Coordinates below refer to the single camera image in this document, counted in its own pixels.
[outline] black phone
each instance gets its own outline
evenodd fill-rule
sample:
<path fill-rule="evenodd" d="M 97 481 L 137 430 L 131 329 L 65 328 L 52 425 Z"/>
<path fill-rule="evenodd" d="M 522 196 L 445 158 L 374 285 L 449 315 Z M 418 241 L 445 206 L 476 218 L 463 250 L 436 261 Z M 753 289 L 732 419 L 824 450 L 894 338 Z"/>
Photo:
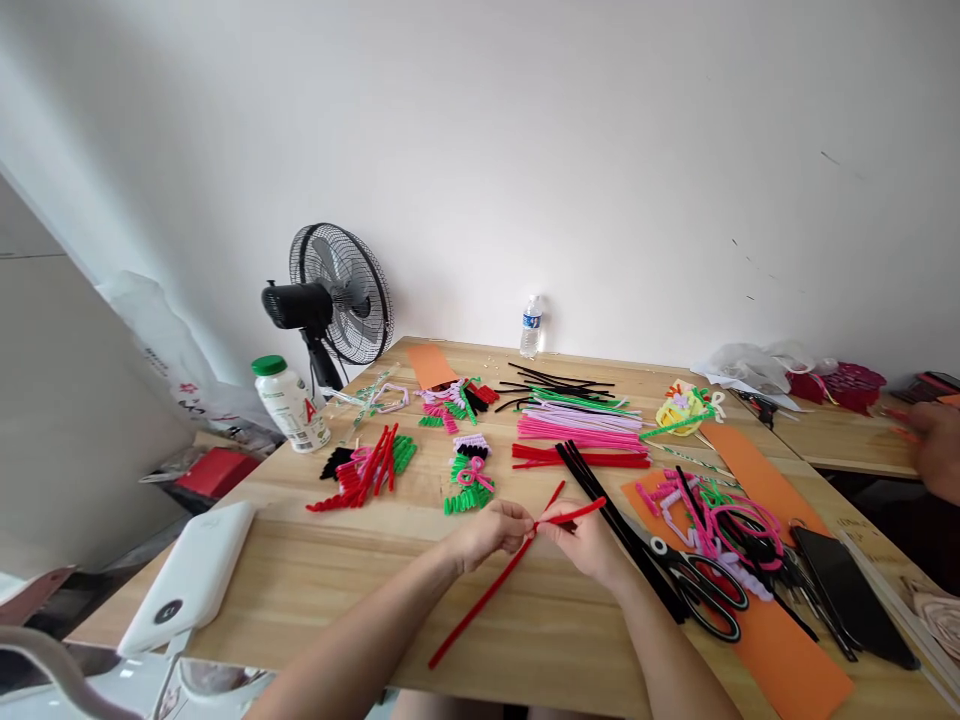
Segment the black phone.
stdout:
<path fill-rule="evenodd" d="M 852 644 L 907 670 L 918 670 L 920 661 L 843 543 L 802 527 L 792 532 L 826 609 Z"/>

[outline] orange paper strip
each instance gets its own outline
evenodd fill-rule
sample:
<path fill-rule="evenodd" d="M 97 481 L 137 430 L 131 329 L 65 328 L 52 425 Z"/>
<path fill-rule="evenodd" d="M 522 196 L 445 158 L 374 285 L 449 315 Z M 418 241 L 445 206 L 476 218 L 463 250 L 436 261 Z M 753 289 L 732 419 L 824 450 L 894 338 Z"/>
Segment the orange paper strip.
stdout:
<path fill-rule="evenodd" d="M 664 482 L 663 471 L 642 482 L 647 492 L 655 490 Z M 688 550 L 663 518 L 653 516 L 634 483 L 620 489 L 650 532 L 675 550 Z M 675 503 L 671 512 L 680 507 Z M 683 527 L 679 515 L 674 519 Z M 743 637 L 733 650 L 783 720 L 826 720 L 853 692 L 853 681 L 775 602 L 751 595 L 737 622 Z"/>
<path fill-rule="evenodd" d="M 429 390 L 460 379 L 450 369 L 447 359 L 436 345 L 414 345 L 407 350 L 407 357 L 410 358 L 410 365 L 417 375 L 421 390 Z"/>
<path fill-rule="evenodd" d="M 781 540 L 794 544 L 789 527 L 794 518 L 803 520 L 814 532 L 833 537 L 817 511 L 742 432 L 718 423 L 704 423 L 700 432 L 720 453 L 750 499 L 763 505 L 780 521 Z"/>

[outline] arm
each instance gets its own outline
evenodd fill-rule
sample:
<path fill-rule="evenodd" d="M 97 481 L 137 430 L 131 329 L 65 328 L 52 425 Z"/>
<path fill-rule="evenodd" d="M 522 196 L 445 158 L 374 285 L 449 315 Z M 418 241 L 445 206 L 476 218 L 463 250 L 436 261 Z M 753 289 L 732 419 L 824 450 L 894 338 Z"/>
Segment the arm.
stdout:
<path fill-rule="evenodd" d="M 560 500 L 540 518 L 540 533 L 555 542 L 584 575 L 613 594 L 637 653 L 654 718 L 739 718 L 720 681 L 660 603 L 653 588 L 593 513 L 574 520 L 574 532 L 544 524 L 577 503 Z"/>
<path fill-rule="evenodd" d="M 427 615 L 454 581 L 533 529 L 521 506 L 494 500 L 329 625 L 250 709 L 260 718 L 363 718 Z"/>

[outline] electric fan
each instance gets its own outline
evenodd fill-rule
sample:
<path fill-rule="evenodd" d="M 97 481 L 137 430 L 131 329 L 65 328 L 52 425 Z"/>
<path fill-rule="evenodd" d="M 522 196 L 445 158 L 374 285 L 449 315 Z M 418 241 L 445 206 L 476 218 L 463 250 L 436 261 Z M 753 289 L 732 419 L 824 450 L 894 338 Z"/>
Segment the electric fan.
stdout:
<path fill-rule="evenodd" d="M 329 347 L 352 365 L 376 360 L 393 337 L 393 305 L 380 263 L 360 238 L 331 223 L 308 225 L 290 247 L 291 285 L 263 289 L 273 324 L 299 329 L 317 381 L 343 382 Z"/>

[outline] green bottle cap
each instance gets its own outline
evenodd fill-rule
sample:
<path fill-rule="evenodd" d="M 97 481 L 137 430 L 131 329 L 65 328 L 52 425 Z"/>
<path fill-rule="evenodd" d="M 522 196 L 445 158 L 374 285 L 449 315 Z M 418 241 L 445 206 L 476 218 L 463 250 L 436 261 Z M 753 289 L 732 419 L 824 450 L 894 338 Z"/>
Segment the green bottle cap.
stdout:
<path fill-rule="evenodd" d="M 250 363 L 250 367 L 253 368 L 254 375 L 266 377 L 267 375 L 276 375 L 286 370 L 287 361 L 280 355 L 264 355 L 262 358 L 257 358 Z"/>

